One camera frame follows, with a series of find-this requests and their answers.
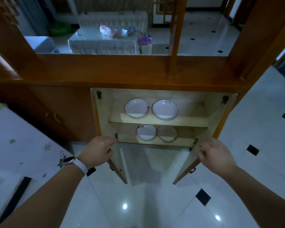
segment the wristwatch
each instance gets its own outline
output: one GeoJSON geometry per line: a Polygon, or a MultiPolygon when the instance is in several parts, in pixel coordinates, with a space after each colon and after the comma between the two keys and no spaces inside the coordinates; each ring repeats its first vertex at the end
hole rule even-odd
{"type": "Polygon", "coordinates": [[[87,174],[88,169],[87,167],[76,157],[72,156],[72,157],[67,157],[63,162],[63,165],[69,165],[69,164],[75,164],[76,166],[78,166],[83,172],[84,175],[87,174]]]}

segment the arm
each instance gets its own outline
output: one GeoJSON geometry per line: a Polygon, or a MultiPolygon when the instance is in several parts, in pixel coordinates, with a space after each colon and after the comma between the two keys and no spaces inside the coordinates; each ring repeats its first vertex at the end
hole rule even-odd
{"type": "MultiPolygon", "coordinates": [[[[99,166],[112,156],[109,145],[115,142],[115,139],[107,137],[93,138],[77,158],[88,169],[99,166]]],[[[1,223],[0,228],[60,227],[83,177],[79,167],[66,165],[1,223]]]]}
{"type": "Polygon", "coordinates": [[[285,227],[285,200],[239,168],[222,142],[203,142],[198,157],[237,193],[260,227],[285,227]]]}

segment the right hand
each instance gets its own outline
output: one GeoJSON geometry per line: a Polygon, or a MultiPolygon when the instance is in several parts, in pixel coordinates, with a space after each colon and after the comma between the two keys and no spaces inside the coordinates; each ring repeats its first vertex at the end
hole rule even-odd
{"type": "Polygon", "coordinates": [[[220,177],[227,175],[237,167],[229,149],[219,140],[210,138],[204,141],[198,153],[202,164],[220,177]]]}
{"type": "Polygon", "coordinates": [[[116,143],[115,138],[97,136],[93,138],[77,157],[88,169],[100,166],[113,155],[110,145],[116,143]]]}

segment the white plate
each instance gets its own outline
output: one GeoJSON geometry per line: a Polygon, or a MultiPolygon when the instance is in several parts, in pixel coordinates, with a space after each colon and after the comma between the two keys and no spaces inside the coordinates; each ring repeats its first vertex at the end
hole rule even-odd
{"type": "Polygon", "coordinates": [[[125,105],[125,112],[132,118],[141,118],[150,110],[149,103],[143,99],[133,99],[125,105]]]}
{"type": "Polygon", "coordinates": [[[157,129],[157,135],[164,142],[174,142],[177,138],[177,132],[173,126],[160,126],[157,129]]]}
{"type": "Polygon", "coordinates": [[[140,125],[136,134],[141,140],[150,141],[156,136],[156,128],[152,125],[140,125]]]}
{"type": "Polygon", "coordinates": [[[159,100],[152,107],[153,113],[160,119],[171,119],[177,115],[176,105],[168,100],[159,100]]]}

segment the cabinet shelf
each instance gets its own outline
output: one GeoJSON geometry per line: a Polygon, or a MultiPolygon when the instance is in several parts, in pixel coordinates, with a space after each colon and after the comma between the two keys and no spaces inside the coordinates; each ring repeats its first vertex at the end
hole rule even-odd
{"type": "Polygon", "coordinates": [[[167,126],[190,126],[190,127],[208,127],[209,122],[206,116],[205,107],[202,103],[192,101],[173,101],[178,109],[178,114],[169,120],[162,120],[156,117],[152,111],[153,104],[160,99],[145,99],[150,106],[147,115],[134,119],[125,112],[127,100],[115,99],[109,122],[135,123],[135,124],[151,124],[151,125],[167,125],[167,126]]]}
{"type": "Polygon", "coordinates": [[[157,135],[151,141],[144,141],[140,139],[136,130],[140,124],[134,123],[110,123],[118,135],[118,142],[124,143],[138,143],[138,144],[149,144],[149,145],[163,145],[163,146],[179,146],[179,147],[192,147],[195,138],[198,134],[202,133],[206,128],[201,127],[175,127],[177,131],[177,138],[174,142],[164,142],[157,135]]]}

